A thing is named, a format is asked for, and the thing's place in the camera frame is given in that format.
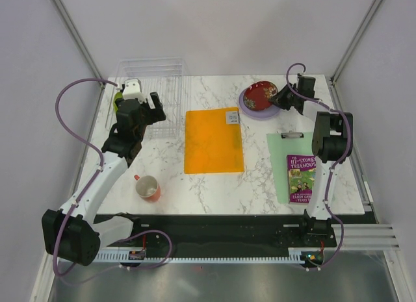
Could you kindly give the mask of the lavender plate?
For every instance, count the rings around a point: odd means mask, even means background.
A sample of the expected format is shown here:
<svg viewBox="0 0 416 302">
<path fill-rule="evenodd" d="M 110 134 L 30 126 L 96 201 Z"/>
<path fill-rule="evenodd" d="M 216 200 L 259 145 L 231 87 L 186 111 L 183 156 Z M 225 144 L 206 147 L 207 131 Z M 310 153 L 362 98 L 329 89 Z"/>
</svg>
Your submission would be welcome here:
<svg viewBox="0 0 416 302">
<path fill-rule="evenodd" d="M 280 109 L 274 105 L 272 105 L 269 108 L 266 108 L 264 110 L 260 110 L 260 111 L 254 111 L 249 109 L 245 104 L 244 104 L 244 95 L 245 95 L 246 89 L 244 89 L 239 96 L 239 108 L 242 110 L 242 112 L 247 115 L 248 117 L 255 119 L 255 120 L 269 120 L 272 119 L 273 117 L 277 116 L 280 113 Z"/>
</svg>

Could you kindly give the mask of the red floral plate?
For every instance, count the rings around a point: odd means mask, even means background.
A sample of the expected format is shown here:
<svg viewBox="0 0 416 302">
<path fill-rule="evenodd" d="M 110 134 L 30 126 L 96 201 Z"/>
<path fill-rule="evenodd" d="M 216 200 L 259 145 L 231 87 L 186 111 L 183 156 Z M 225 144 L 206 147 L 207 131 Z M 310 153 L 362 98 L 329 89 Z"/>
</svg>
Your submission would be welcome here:
<svg viewBox="0 0 416 302">
<path fill-rule="evenodd" d="M 258 81 L 245 90 L 243 103 L 253 111 L 262 111 L 269 108 L 270 99 L 278 93 L 276 85 L 270 81 Z"/>
</svg>

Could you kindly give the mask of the lime green plate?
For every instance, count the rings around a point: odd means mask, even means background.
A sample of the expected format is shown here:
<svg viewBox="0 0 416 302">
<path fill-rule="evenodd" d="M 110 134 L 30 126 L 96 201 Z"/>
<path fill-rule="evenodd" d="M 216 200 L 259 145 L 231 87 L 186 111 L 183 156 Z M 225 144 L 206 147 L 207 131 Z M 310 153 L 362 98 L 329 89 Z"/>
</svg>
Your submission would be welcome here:
<svg viewBox="0 0 416 302">
<path fill-rule="evenodd" d="M 118 111 L 118 103 L 123 99 L 123 93 L 122 92 L 116 92 L 114 95 L 114 98 L 112 100 L 114 113 L 117 113 Z"/>
</svg>

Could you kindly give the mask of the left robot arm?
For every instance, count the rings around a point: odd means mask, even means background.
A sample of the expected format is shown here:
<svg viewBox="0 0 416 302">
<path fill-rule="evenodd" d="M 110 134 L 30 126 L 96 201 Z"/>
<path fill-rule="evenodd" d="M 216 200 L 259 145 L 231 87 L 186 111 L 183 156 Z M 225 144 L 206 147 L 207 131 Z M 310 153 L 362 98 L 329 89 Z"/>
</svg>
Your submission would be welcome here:
<svg viewBox="0 0 416 302">
<path fill-rule="evenodd" d="M 121 97 L 115 103 L 116 123 L 99 152 L 95 170 L 65 204 L 42 216 L 45 248 L 55 262 L 61 258 L 87 266 L 103 247 L 120 240 L 137 245 L 142 240 L 143 231 L 132 216 L 116 214 L 100 223 L 94 220 L 110 189 L 142 149 L 146 128 L 164 121 L 166 114 L 157 92 L 143 102 Z"/>
</svg>

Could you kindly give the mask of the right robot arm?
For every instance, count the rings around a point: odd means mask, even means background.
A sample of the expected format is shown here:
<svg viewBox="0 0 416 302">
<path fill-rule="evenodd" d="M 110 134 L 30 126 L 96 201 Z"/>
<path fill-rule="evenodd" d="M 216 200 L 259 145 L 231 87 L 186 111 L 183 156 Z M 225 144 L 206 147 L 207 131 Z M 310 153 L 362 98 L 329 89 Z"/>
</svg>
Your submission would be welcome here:
<svg viewBox="0 0 416 302">
<path fill-rule="evenodd" d="M 270 102 L 282 110 L 294 108 L 314 123 L 311 133 L 288 132 L 268 136 L 279 143 L 280 154 L 274 155 L 287 172 L 290 203 L 302 204 L 305 210 L 291 235 L 307 246 L 335 246 L 331 210 L 339 168 L 351 155 L 353 115 L 330 108 L 315 98 L 315 78 L 302 74 L 297 82 L 288 82 Z"/>
</svg>

